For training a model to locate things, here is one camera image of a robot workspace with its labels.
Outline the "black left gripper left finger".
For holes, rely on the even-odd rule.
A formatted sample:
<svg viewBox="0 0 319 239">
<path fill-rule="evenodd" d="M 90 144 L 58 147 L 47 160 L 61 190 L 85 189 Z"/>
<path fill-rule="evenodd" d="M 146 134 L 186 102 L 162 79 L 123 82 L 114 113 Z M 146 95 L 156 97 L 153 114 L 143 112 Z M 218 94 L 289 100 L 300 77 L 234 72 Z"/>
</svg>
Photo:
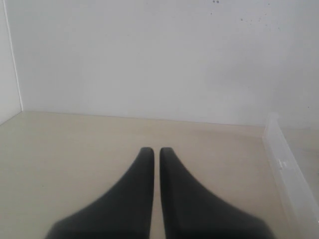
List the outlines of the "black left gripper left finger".
<svg viewBox="0 0 319 239">
<path fill-rule="evenodd" d="M 48 239 L 148 239 L 154 199 L 154 151 L 140 149 L 119 181 L 92 204 L 58 222 Z"/>
</svg>

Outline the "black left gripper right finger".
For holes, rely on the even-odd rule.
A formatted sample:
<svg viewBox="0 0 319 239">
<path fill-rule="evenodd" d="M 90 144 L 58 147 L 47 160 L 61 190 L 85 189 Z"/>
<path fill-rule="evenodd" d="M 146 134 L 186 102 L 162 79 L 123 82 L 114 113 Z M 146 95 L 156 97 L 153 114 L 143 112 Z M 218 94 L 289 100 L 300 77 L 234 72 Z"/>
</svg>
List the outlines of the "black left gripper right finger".
<svg viewBox="0 0 319 239">
<path fill-rule="evenodd" d="M 160 195 L 168 239 L 272 239 L 258 217 L 223 201 L 205 188 L 174 150 L 159 153 Z"/>
</svg>

